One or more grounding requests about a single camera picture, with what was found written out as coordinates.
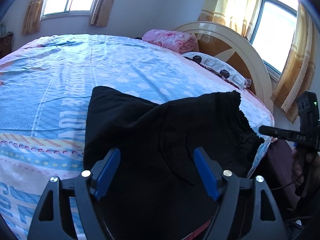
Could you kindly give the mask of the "person right hand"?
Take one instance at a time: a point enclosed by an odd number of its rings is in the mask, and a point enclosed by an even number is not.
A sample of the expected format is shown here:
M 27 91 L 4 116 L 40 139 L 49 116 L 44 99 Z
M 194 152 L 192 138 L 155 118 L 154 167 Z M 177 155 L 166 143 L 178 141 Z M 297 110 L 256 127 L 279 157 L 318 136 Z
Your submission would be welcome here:
M 312 171 L 312 177 L 311 177 L 311 182 L 316 182 L 318 181 L 318 161 L 319 161 L 319 155 L 317 154 L 315 158 L 311 154 L 307 154 L 307 161 L 312 162 L 313 165 L 313 171 Z M 294 148 L 292 150 L 292 180 L 294 181 L 294 184 L 296 186 L 300 186 L 304 182 L 304 176 L 302 175 L 303 173 L 303 168 L 299 162 L 298 158 L 298 150 Z

